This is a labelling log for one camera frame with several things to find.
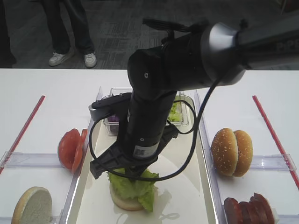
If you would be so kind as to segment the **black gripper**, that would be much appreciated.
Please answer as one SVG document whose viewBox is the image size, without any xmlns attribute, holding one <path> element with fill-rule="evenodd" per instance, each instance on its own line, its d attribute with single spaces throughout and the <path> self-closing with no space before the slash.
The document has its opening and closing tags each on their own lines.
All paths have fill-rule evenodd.
<svg viewBox="0 0 299 224">
<path fill-rule="evenodd" d="M 127 116 L 119 120 L 119 130 L 114 142 L 100 156 L 90 153 L 90 172 L 98 179 L 105 171 L 115 173 L 124 168 L 127 178 L 134 182 L 141 180 L 142 173 L 152 163 L 178 131 L 174 127 L 166 127 L 176 91 L 159 93 L 155 99 L 146 100 L 131 92 Z"/>
</svg>

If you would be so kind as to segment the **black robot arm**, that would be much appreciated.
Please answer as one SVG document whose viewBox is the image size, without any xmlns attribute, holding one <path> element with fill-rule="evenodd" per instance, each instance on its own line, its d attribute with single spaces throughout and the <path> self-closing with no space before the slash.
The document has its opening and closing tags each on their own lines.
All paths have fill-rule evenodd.
<svg viewBox="0 0 299 224">
<path fill-rule="evenodd" d="M 141 180 L 142 173 L 179 131 L 166 123 L 178 91 L 208 88 L 194 116 L 198 131 L 206 102 L 217 86 L 237 83 L 247 70 L 293 63 L 299 58 L 299 16 L 283 17 L 234 30 L 223 23 L 202 21 L 190 26 L 151 18 L 143 24 L 168 36 L 155 48 L 139 49 L 128 60 L 132 91 L 93 102 L 94 123 L 116 115 L 116 142 L 90 162 L 94 178 L 125 170 L 123 177 Z"/>
</svg>

